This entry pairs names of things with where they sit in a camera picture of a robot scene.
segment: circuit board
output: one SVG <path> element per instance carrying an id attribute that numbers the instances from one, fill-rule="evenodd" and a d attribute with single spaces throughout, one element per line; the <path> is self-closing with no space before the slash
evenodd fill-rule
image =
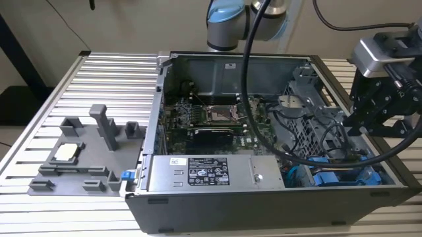
<path id="1" fill-rule="evenodd" d="M 276 137 L 264 113 L 264 104 L 250 98 L 254 118 L 268 141 Z M 182 98 L 166 106 L 168 155 L 270 155 L 248 129 L 243 103 L 192 105 Z"/>

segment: slotted aluminum surface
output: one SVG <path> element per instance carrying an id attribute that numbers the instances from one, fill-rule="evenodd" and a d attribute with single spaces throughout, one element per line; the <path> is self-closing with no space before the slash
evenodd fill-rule
<path id="1" fill-rule="evenodd" d="M 135 120 L 147 125 L 148 97 L 155 84 L 155 55 L 99 54 L 83 58 L 83 66 L 72 80 L 64 78 L 52 97 L 52 107 L 44 108 L 36 124 L 31 124 L 4 159 L 11 158 L 0 175 L 0 234 L 12 236 L 146 236 L 139 230 L 124 200 L 119 197 L 31 197 L 25 195 L 32 177 L 45 161 L 61 132 L 57 128 L 64 116 L 79 116 L 83 123 L 94 123 L 87 116 L 92 103 L 106 103 L 107 115 L 118 124 Z M 325 63 L 347 91 L 354 66 L 346 60 Z M 387 139 L 395 146 L 399 139 Z M 399 157 L 422 182 L 422 139 Z M 236 232 L 210 232 L 190 236 L 422 236 L 422 195 L 398 207 L 374 211 L 351 227 L 302 228 Z"/>

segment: warning label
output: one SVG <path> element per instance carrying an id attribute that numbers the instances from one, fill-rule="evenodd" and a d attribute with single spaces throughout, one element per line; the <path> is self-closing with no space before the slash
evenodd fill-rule
<path id="1" fill-rule="evenodd" d="M 227 158 L 190 158 L 190 185 L 230 185 Z"/>

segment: blue tab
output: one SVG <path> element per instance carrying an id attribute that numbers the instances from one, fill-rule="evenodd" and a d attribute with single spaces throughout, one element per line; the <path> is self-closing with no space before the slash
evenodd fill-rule
<path id="1" fill-rule="evenodd" d="M 123 173 L 122 173 L 122 180 L 134 181 L 135 180 L 135 172 L 132 172 L 132 171 L 123 171 Z"/>

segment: silver metal panel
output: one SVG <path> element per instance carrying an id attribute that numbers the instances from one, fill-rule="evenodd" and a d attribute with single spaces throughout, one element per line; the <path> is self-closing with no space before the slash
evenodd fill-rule
<path id="1" fill-rule="evenodd" d="M 156 63 L 154 55 L 140 54 L 104 54 L 92 53 L 86 63 L 102 61 L 103 64 Z M 337 76 L 343 87 L 351 87 L 354 72 L 345 71 L 343 67 L 354 68 L 346 60 L 327 59 L 326 65 Z M 60 133 L 55 126 L 43 127 L 41 124 L 49 118 L 49 110 L 59 107 L 90 107 L 91 104 L 104 102 L 115 108 L 144 108 L 148 100 L 142 99 L 102 99 L 76 97 L 74 99 L 60 98 L 70 84 L 68 75 L 61 80 L 48 102 L 44 104 L 33 121 L 25 128 L 9 153 L 0 161 L 0 234 L 13 237 L 80 237 L 80 236 L 147 236 L 139 230 L 136 221 L 128 210 L 126 202 L 119 197 L 37 197 L 28 196 L 28 180 L 36 175 L 37 167 L 47 159 L 49 149 L 27 149 L 35 136 L 44 134 L 47 137 L 59 137 Z M 128 78 L 98 78 L 102 83 L 123 84 L 122 80 Z M 390 146 L 394 146 L 399 139 L 386 139 Z M 415 178 L 422 182 L 422 139 L 399 154 L 410 168 Z M 311 237 L 311 236 L 349 236 L 349 237 L 419 237 L 422 236 L 422 195 L 410 198 L 401 206 L 383 207 L 366 216 L 354 226 L 350 227 L 321 227 L 283 230 L 256 230 L 218 233 L 187 233 L 179 236 L 212 236 L 212 237 Z"/>
<path id="2" fill-rule="evenodd" d="M 172 158 L 184 159 L 184 165 L 172 165 Z M 188 162 L 191 158 L 227 158 L 230 185 L 190 185 L 188 179 L 192 177 L 190 176 Z M 255 175 L 260 175 L 262 179 L 255 180 Z M 247 192 L 254 190 L 274 191 L 285 188 L 281 172 L 278 170 L 275 156 L 154 156 L 150 177 L 150 192 Z"/>
<path id="3" fill-rule="evenodd" d="M 362 38 L 354 49 L 353 60 L 367 78 L 386 77 L 387 72 L 383 65 L 387 63 L 403 62 L 410 64 L 415 58 L 391 58 L 387 56 L 377 45 L 371 37 Z"/>

